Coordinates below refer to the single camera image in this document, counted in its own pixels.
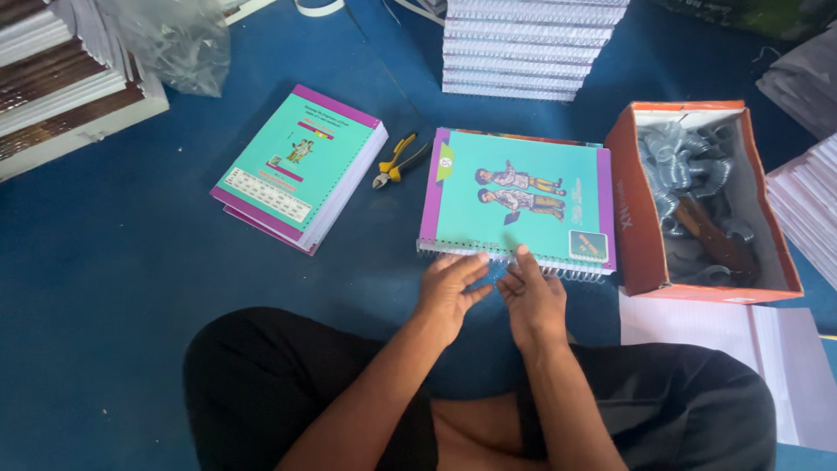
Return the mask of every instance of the wooden handle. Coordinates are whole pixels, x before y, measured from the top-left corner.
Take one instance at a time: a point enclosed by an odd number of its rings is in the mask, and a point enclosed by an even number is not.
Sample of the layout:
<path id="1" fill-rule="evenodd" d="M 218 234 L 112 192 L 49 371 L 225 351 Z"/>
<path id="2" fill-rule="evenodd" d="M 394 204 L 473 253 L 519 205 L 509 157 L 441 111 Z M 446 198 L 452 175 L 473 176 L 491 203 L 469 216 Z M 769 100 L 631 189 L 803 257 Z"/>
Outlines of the wooden handle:
<path id="1" fill-rule="evenodd" d="M 680 206 L 674 213 L 678 221 L 701 243 L 701 246 L 718 265 L 730 269 L 732 278 L 741 280 L 758 275 L 758 267 L 750 254 L 742 251 L 735 242 L 718 229 L 709 218 L 702 204 L 688 196 L 680 198 Z"/>

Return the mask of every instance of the orange shoe box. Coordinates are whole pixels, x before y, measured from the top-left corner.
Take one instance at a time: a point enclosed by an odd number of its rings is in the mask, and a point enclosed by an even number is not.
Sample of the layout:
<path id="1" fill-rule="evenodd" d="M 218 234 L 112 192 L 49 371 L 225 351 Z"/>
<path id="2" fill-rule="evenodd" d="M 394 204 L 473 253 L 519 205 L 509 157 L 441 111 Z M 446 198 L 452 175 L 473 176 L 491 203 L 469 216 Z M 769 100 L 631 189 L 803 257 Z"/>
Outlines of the orange shoe box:
<path id="1" fill-rule="evenodd" d="M 761 275 L 752 287 L 705 287 L 671 282 L 660 218 L 637 148 L 637 126 L 667 121 L 679 121 L 686 129 L 726 122 L 737 128 L 737 135 L 729 143 L 729 148 L 734 149 L 731 157 L 735 167 L 724 191 L 733 216 L 747 220 L 756 235 L 752 246 Z M 796 266 L 768 203 L 750 110 L 743 101 L 635 101 L 619 115 L 604 146 L 611 152 L 619 270 L 629 296 L 745 304 L 803 296 Z"/>

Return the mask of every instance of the pliers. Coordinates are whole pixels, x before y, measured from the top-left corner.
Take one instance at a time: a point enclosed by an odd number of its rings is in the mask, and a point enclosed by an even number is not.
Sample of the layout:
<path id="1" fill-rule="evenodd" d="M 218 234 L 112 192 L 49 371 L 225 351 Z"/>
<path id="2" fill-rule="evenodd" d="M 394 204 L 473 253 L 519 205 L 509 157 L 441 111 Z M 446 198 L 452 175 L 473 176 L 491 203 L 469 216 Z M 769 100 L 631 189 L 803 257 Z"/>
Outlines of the pliers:
<path id="1" fill-rule="evenodd" d="M 416 133 L 414 132 L 399 141 L 398 145 L 395 146 L 395 149 L 393 150 L 393 160 L 389 162 L 381 162 L 377 165 L 377 167 L 381 170 L 381 174 L 375 177 L 375 180 L 372 181 L 372 187 L 374 189 L 381 188 L 383 185 L 387 184 L 389 180 L 392 180 L 393 182 L 400 182 L 401 172 L 413 167 L 424 157 L 430 155 L 430 149 L 428 148 L 429 142 L 425 142 L 418 152 L 411 155 L 407 158 L 407 160 L 401 162 L 400 164 L 395 164 L 398 161 L 398 157 L 400 157 L 401 153 L 404 152 L 404 149 L 407 148 L 407 146 L 410 145 L 415 138 Z"/>

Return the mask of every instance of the person's right hand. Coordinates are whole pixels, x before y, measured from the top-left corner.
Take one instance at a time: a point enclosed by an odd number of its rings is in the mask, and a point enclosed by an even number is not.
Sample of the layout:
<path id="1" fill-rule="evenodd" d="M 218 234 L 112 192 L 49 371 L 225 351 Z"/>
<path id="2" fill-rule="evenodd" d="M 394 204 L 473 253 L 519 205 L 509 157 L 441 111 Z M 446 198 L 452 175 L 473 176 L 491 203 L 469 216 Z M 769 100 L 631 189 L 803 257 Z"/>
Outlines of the person's right hand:
<path id="1" fill-rule="evenodd" d="M 567 293 L 561 280 L 543 277 L 526 245 L 517 247 L 517 264 L 509 265 L 497 289 L 509 308 L 511 335 L 522 354 L 536 354 L 547 345 L 567 345 Z"/>

